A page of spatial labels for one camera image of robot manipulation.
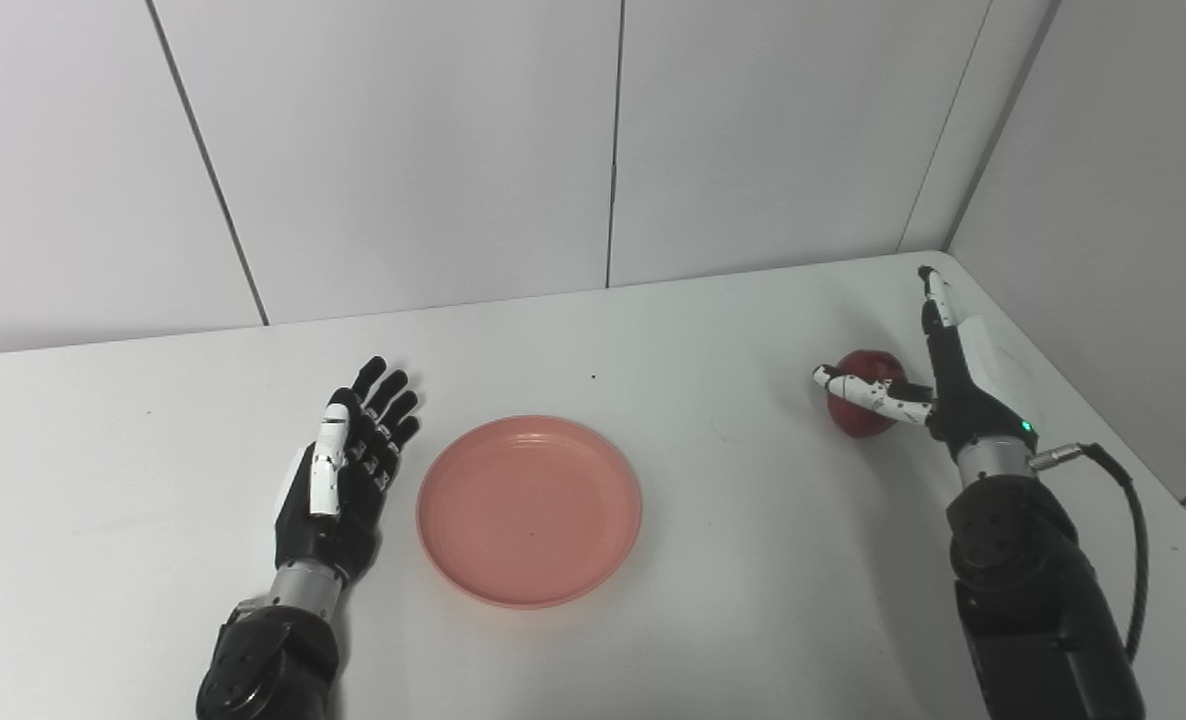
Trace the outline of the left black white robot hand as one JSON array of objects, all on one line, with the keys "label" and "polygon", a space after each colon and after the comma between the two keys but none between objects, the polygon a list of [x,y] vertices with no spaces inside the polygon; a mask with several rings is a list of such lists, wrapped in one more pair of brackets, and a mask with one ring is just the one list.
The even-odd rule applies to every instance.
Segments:
[{"label": "left black white robot hand", "polygon": [[372,565],[389,488],[420,427],[417,402],[409,375],[382,356],[333,391],[317,438],[288,471],[274,523],[278,569],[313,561],[349,585]]}]

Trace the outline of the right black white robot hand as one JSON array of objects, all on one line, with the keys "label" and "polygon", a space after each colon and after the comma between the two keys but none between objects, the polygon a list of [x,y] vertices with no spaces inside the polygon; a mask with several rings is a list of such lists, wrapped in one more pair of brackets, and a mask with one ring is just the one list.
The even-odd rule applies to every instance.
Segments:
[{"label": "right black white robot hand", "polygon": [[1035,451],[1035,404],[1027,399],[1024,367],[1006,363],[982,316],[959,313],[939,270],[922,265],[917,274],[925,295],[922,331],[933,384],[867,380],[829,364],[812,370],[812,382],[846,404],[926,428],[954,455],[987,437],[1012,438]]}]

